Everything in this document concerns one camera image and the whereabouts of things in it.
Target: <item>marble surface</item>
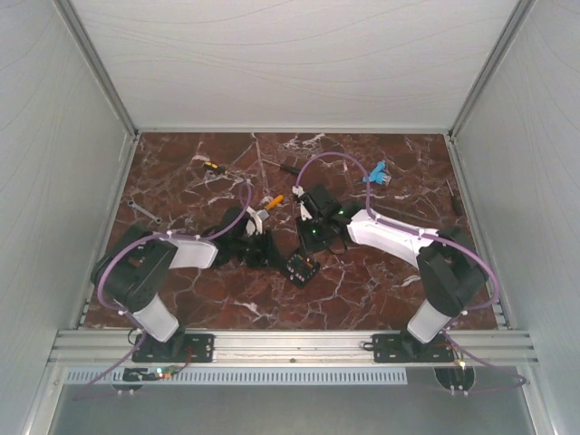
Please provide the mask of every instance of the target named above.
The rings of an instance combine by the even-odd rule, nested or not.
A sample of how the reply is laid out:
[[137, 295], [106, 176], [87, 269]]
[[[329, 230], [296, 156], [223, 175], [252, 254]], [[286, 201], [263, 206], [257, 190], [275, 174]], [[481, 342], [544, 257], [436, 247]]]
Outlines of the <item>marble surface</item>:
[[[379, 160], [387, 162], [391, 183], [372, 185], [373, 207], [383, 215], [424, 227], [468, 227], [451, 207], [445, 180], [454, 189], [457, 183], [440, 135], [147, 133], [138, 145], [109, 243], [133, 223], [198, 234], [239, 204], [239, 183], [249, 179], [254, 207], [285, 196], [266, 227], [288, 255], [298, 247], [298, 207], [291, 200], [295, 175], [265, 160], [301, 167], [328, 150], [349, 153], [367, 170]], [[226, 166], [229, 173], [206, 172], [206, 160]], [[331, 157], [315, 162], [301, 184], [308, 189], [319, 182], [343, 203], [364, 200], [362, 175], [350, 161]], [[130, 200], [162, 222], [130, 208]], [[304, 289], [276, 272], [229, 263], [219, 269], [170, 271], [160, 296], [186, 326], [219, 329], [401, 329], [424, 299], [417, 270], [374, 248], [351, 246], [341, 256], [322, 252], [315, 257], [321, 271]], [[481, 291], [478, 299], [486, 297]], [[92, 299], [84, 326], [127, 325]], [[482, 310], [459, 327], [493, 329], [495, 316], [490, 308]]]

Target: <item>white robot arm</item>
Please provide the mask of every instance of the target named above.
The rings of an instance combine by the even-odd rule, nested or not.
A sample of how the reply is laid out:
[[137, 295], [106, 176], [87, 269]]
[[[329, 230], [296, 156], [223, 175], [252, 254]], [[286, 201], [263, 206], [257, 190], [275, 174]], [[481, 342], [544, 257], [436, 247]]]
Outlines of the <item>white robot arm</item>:
[[[440, 231], [415, 227], [377, 213], [373, 218], [360, 205], [343, 207], [322, 186], [307, 193], [297, 188], [295, 194], [301, 209], [296, 226], [304, 251], [326, 249], [325, 237], [340, 237], [345, 243], [376, 247], [418, 268], [427, 297], [402, 332], [406, 334], [409, 353], [419, 352], [423, 345], [429, 344], [450, 319], [465, 309], [488, 279], [479, 266], [459, 251], [421, 236], [432, 234], [473, 249], [467, 235], [458, 227]], [[419, 236], [378, 223], [378, 218], [392, 222], [396, 227], [413, 229], [413, 233]], [[249, 226], [247, 222], [240, 224], [238, 235], [246, 233], [249, 228], [260, 233], [258, 226]], [[96, 265], [93, 283], [99, 282], [103, 269], [124, 247], [149, 234], [131, 227]], [[179, 329], [179, 322], [159, 298], [162, 280], [170, 269], [208, 268], [228, 261], [229, 256], [221, 257], [218, 240], [212, 243], [194, 238], [167, 237], [147, 242], [131, 251], [112, 269], [105, 283], [105, 292], [124, 306], [150, 336], [165, 343]]]

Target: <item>purple cable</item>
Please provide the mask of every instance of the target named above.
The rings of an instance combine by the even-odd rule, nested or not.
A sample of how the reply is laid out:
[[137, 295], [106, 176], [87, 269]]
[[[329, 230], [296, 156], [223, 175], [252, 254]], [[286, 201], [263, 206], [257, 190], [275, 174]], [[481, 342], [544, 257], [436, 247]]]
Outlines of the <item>purple cable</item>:
[[328, 151], [328, 152], [323, 152], [321, 154], [318, 154], [317, 156], [314, 156], [310, 160], [308, 160], [305, 163], [305, 165], [302, 167], [302, 169], [300, 170], [300, 173], [298, 174], [298, 177], [296, 178], [295, 185], [296, 186], [300, 185], [300, 179], [302, 178], [306, 168], [308, 168], [308, 166], [310, 166], [313, 161], [318, 160], [318, 159], [325, 157], [325, 156], [342, 157], [344, 159], [348, 159], [348, 160], [352, 161], [354, 164], [356, 164], [356, 166], [359, 167], [359, 169], [361, 170], [362, 174], [364, 175], [364, 177], [366, 179], [365, 205], [366, 205], [366, 211], [372, 219], [379, 222], [380, 224], [385, 225], [386, 227], [391, 227], [391, 228], [397, 229], [397, 230], [402, 231], [404, 233], [411, 234], [412, 236], [425, 237], [428, 240], [432, 240], [434, 242], [439, 242], [439, 243], [446, 245], [448, 247], [453, 247], [453, 248], [457, 249], [459, 252], [461, 252], [462, 254], [465, 254], [466, 256], [471, 258], [473, 261], [475, 261], [486, 272], [486, 274], [488, 274], [489, 279], [491, 280], [491, 284], [493, 285], [492, 296], [483, 304], [477, 304], [477, 305], [472, 305], [472, 306], [468, 307], [468, 310], [480, 310], [481, 308], [486, 308], [490, 305], [493, 305], [495, 302], [497, 302], [499, 300], [499, 294], [501, 292], [501, 285], [499, 284], [498, 277], [496, 276], [494, 271], [491, 269], [491, 267], [489, 267], [489, 265], [485, 261], [483, 261], [477, 254], [472, 252], [470, 249], [467, 249], [466, 247], [464, 247], [458, 243], [455, 243], [452, 240], [448, 240], [447, 238], [433, 236], [432, 234], [428, 234], [428, 233], [423, 233], [421, 235], [420, 232], [417, 230], [407, 228], [405, 226], [398, 225], [398, 224], [386, 221], [386, 220], [381, 219], [381, 218], [377, 218], [374, 211], [371, 208], [371, 182], [369, 180], [369, 174], [366, 171], [366, 169], [364, 168], [364, 166], [362, 165], [362, 163], [360, 161], [358, 161], [357, 159], [355, 159], [354, 157], [349, 156], [348, 154], [345, 154], [343, 152], [335, 152], [335, 151]]
[[523, 387], [524, 385], [526, 385], [528, 383], [526, 376], [523, 376], [517, 372], [512, 372], [511, 370], [502, 369], [501, 367], [499, 367], [495, 364], [492, 364], [491, 362], [487, 362], [485, 360], [482, 360], [478, 356], [475, 356], [473, 353], [467, 351], [463, 346], [460, 346], [455, 340], [453, 340], [450, 337], [450, 335], [447, 333], [447, 331], [443, 331], [443, 335], [445, 335], [445, 338], [447, 339], [447, 341], [450, 342], [451, 345], [453, 345], [453, 347], [455, 349], [457, 349], [458, 351], [461, 351], [462, 353], [465, 353], [469, 358], [471, 358], [476, 363], [479, 363], [479, 364], [483, 365], [484, 367], [488, 367], [489, 369], [495, 370], [497, 372], [502, 372], [504, 374], [508, 374], [509, 376], [513, 376], [514, 378], [519, 379], [518, 383], [514, 383], [511, 385], [505, 385], [503, 387], [492, 387], [492, 388], [485, 388], [482, 390], [469, 391], [469, 395], [481, 394], [481, 393], [486, 393], [486, 392], [505, 392], [508, 390], [515, 390], [516, 388]]
[[[206, 241], [206, 242], [208, 242], [209, 240], [213, 240], [214, 238], [218, 238], [218, 237], [222, 236], [223, 234], [226, 234], [246, 214], [247, 208], [250, 205], [250, 200], [252, 199], [252, 188], [250, 188], [250, 185], [249, 185], [249, 183], [247, 181], [244, 181], [240, 185], [240, 187], [239, 187], [240, 200], [241, 200], [241, 196], [242, 196], [242, 187], [243, 186], [246, 186], [247, 198], [246, 198], [246, 202], [243, 203], [242, 211], [239, 213], [239, 215], [237, 215], [237, 217], [229, 225], [227, 225], [222, 230], [218, 231], [216, 234], [212, 234], [212, 235], [207, 236], [207, 237], [196, 237], [196, 236], [188, 236], [188, 235], [180, 235], [180, 234], [171, 234], [171, 235], [168, 235], [168, 234], [164, 234], [164, 233], [154, 233], [154, 234], [151, 234], [150, 236], [145, 236], [145, 237], [140, 238], [139, 240], [135, 240], [133, 243], [130, 243], [129, 245], [127, 245], [126, 247], [124, 247], [119, 252], [119, 254], [117, 254], [111, 260], [111, 262], [107, 265], [107, 267], [105, 267], [105, 270], [102, 272], [101, 279], [99, 279], [99, 284], [97, 285], [97, 297], [98, 297], [99, 302], [101, 303], [101, 305], [104, 306], [105, 308], [110, 308], [111, 310], [118, 310], [118, 311], [122, 312], [123, 314], [125, 314], [127, 316], [127, 318], [129, 318], [135, 324], [135, 326], [137, 326], [140, 329], [143, 329], [143, 327], [137, 321], [137, 319], [135, 319], [135, 317], [133, 317], [133, 315], [131, 313], [129, 313], [129, 311], [127, 311], [127, 309], [124, 306], [122, 306], [121, 304], [119, 304], [117, 301], [113, 301], [111, 303], [111, 302], [107, 301], [107, 299], [105, 299], [104, 287], [105, 287], [105, 283], [107, 282], [107, 279], [109, 279], [109, 275], [111, 274], [112, 269], [127, 254], [129, 254], [130, 251], [132, 251], [133, 249], [135, 249], [136, 247], [138, 247], [140, 245], [144, 245], [145, 243], [150, 242], [151, 240], [156, 240], [156, 239], [159, 239], [159, 238], [166, 238], [166, 237], [168, 237], [168, 238], [175, 238], [177, 240], [194, 240], [194, 241]], [[123, 364], [126, 360], [128, 360], [133, 355], [133, 353], [140, 348], [140, 346], [145, 341], [145, 337], [146, 336], [147, 336], [147, 334], [145, 333], [145, 331], [143, 331], [143, 334], [141, 335], [141, 338], [140, 338], [139, 342], [136, 343], [130, 351], [128, 351], [115, 364], [113, 364], [111, 367], [109, 367], [107, 370], [105, 370], [103, 373], [101, 373], [95, 379], [93, 379], [90, 382], [86, 383], [84, 385], [84, 387], [81, 389], [81, 391], [79, 391], [79, 393], [76, 394], [72, 399], [75, 400], [75, 401], [78, 401], [80, 399], [90, 399], [90, 398], [93, 398], [93, 397], [101, 397], [101, 396], [87, 396], [87, 395], [82, 395], [82, 392], [84, 392], [87, 388], [89, 388], [92, 385], [94, 385], [98, 380], [102, 379], [108, 373], [112, 372], [117, 367], [119, 367], [121, 364]]]
[[139, 348], [141, 347], [141, 345], [145, 341], [145, 337], [146, 336], [147, 336], [147, 334], [145, 332], [143, 332], [141, 334], [141, 338], [139, 339], [139, 341], [131, 348], [130, 351], [128, 351], [127, 353], [125, 353], [125, 355], [122, 356], [115, 364], [113, 364], [107, 370], [105, 370], [104, 372], [102, 372], [99, 376], [97, 376], [96, 378], [91, 379], [90, 381], [88, 381], [87, 383], [85, 383], [84, 386], [81, 388], [81, 390], [78, 393], [76, 393], [72, 397], [72, 399], [74, 401], [81, 401], [83, 399], [95, 399], [97, 397], [105, 397], [105, 396], [117, 395], [116, 393], [106, 393], [106, 394], [103, 394], [103, 395], [84, 395], [82, 393], [84, 391], [86, 391], [87, 389], [89, 389], [90, 387], [92, 387], [95, 383], [97, 383], [98, 381], [100, 381], [102, 378], [104, 378], [107, 374], [109, 374], [110, 372], [112, 372], [113, 370], [115, 370], [117, 367], [119, 367], [125, 361], [127, 361], [131, 357], [131, 355], [133, 355], [133, 353], [135, 353], [137, 350], [139, 350]]
[[140, 238], [139, 240], [135, 240], [133, 243], [130, 243], [129, 245], [124, 247], [121, 250], [121, 252], [119, 254], [117, 254], [111, 260], [111, 262], [107, 265], [107, 267], [105, 267], [105, 270], [102, 273], [101, 279], [99, 280], [99, 284], [97, 285], [97, 297], [99, 298], [99, 302], [101, 303], [101, 305], [106, 307], [106, 308], [110, 308], [111, 310], [123, 311], [125, 313], [125, 315], [127, 315], [135, 323], [136, 326], [141, 328], [140, 324], [137, 323], [134, 318], [132, 318], [131, 313], [129, 313], [125, 309], [124, 306], [122, 306], [121, 304], [119, 304], [117, 302], [111, 303], [105, 299], [104, 287], [105, 287], [105, 283], [107, 282], [107, 279], [109, 279], [109, 275], [111, 274], [112, 269], [121, 261], [122, 258], [124, 258], [127, 254], [129, 254], [130, 251], [132, 251], [133, 249], [135, 249], [136, 247], [138, 247], [140, 245], [143, 245], [147, 242], [150, 242], [151, 240], [169, 237], [169, 238], [174, 238], [176, 240], [195, 240], [195, 241], [199, 240], [199, 241], [208, 242], [209, 240], [213, 240], [214, 238], [218, 238], [218, 237], [226, 234], [246, 214], [246, 210], [250, 205], [250, 200], [252, 198], [252, 188], [250, 188], [250, 185], [247, 181], [244, 181], [244, 183], [242, 183], [242, 185], [240, 185], [240, 195], [241, 195], [241, 191], [242, 191], [243, 186], [246, 186], [247, 198], [246, 198], [246, 202], [244, 203], [244, 206], [242, 207], [242, 211], [240, 212], [239, 215], [237, 215], [237, 217], [227, 227], [225, 227], [221, 231], [218, 231], [216, 234], [212, 234], [212, 235], [207, 236], [207, 237], [196, 237], [196, 236], [188, 236], [185, 234], [171, 234], [171, 236], [168, 236], [165, 233], [155, 233], [155, 234], [151, 234], [150, 236], [145, 236], [143, 238]]
[[[326, 156], [338, 156], [338, 157], [342, 157], [344, 159], [348, 159], [350, 161], [352, 161], [356, 166], [359, 167], [359, 169], [361, 170], [362, 174], [364, 175], [364, 178], [366, 179], [366, 201], [365, 201], [365, 205], [366, 205], [366, 211], [369, 214], [369, 216], [374, 219], [375, 221], [379, 222], [382, 225], [385, 225], [387, 227], [391, 227], [394, 229], [397, 229], [399, 231], [405, 232], [407, 234], [411, 234], [412, 236], [416, 236], [419, 237], [420, 233], [419, 231], [395, 224], [393, 222], [389, 222], [386, 221], [384, 219], [380, 219], [377, 218], [374, 211], [371, 208], [371, 182], [370, 182], [370, 177], [368, 172], [366, 171], [366, 169], [364, 168], [364, 166], [362, 165], [362, 163], [360, 161], [358, 161], [357, 159], [355, 159], [353, 156], [350, 156], [348, 154], [345, 154], [343, 152], [335, 152], [335, 151], [327, 151], [327, 152], [323, 152], [321, 154], [318, 154], [317, 156], [312, 157], [311, 159], [309, 159], [305, 165], [302, 167], [302, 169], [300, 170], [300, 173], [298, 174], [298, 177], [296, 178], [296, 183], [295, 186], [300, 186], [300, 180], [302, 178], [302, 176], [305, 173], [306, 168], [308, 168], [315, 160], [318, 160], [322, 157], [326, 157]], [[493, 285], [493, 294], [492, 296], [489, 298], [489, 300], [487, 300], [485, 303], [483, 304], [477, 304], [477, 305], [472, 305], [468, 308], [468, 310], [479, 310], [481, 308], [486, 308], [490, 305], [493, 305], [495, 302], [497, 302], [499, 300], [499, 295], [501, 292], [501, 286], [499, 284], [499, 280], [498, 277], [496, 276], [496, 274], [494, 273], [494, 271], [491, 269], [491, 267], [485, 262], [483, 261], [477, 254], [475, 254], [474, 252], [472, 252], [470, 249], [467, 249], [466, 247], [453, 242], [452, 240], [448, 240], [446, 238], [442, 238], [442, 237], [437, 237], [437, 236], [433, 236], [432, 234], [428, 234], [428, 233], [423, 233], [422, 237], [427, 238], [428, 240], [432, 240], [435, 242], [439, 242], [442, 245], [446, 245], [448, 247], [453, 247], [455, 249], [457, 249], [459, 252], [465, 254], [466, 256], [468, 256], [469, 258], [473, 259], [476, 263], [478, 263], [478, 265], [485, 270], [485, 272], [488, 274], [489, 279], [491, 280], [491, 284]], [[456, 319], [451, 319], [448, 322], [449, 324], [452, 324]], [[465, 353], [469, 358], [471, 358], [473, 361], [480, 363], [481, 365], [488, 367], [490, 369], [493, 370], [497, 370], [499, 372], [503, 372], [506, 374], [509, 374], [511, 376], [515, 376], [519, 379], [518, 383], [515, 383], [513, 385], [508, 385], [505, 387], [497, 387], [497, 388], [487, 388], [484, 390], [478, 390], [478, 391], [474, 391], [471, 394], [478, 394], [478, 393], [482, 393], [482, 392], [502, 392], [505, 390], [512, 390], [512, 389], [516, 389], [519, 388], [523, 385], [525, 385], [527, 383], [527, 379], [526, 377], [509, 371], [509, 370], [504, 370], [498, 366], [496, 366], [495, 364], [492, 364], [490, 362], [484, 361], [481, 358], [478, 358], [477, 356], [475, 356], [473, 353], [470, 353], [468, 351], [466, 351], [463, 347], [459, 346], [455, 341], [453, 341], [449, 335], [443, 331], [443, 334], [446, 336], [446, 338], [449, 340], [449, 342], [451, 344], [453, 344], [456, 348], [458, 348], [459, 350], [461, 350], [463, 353]]]

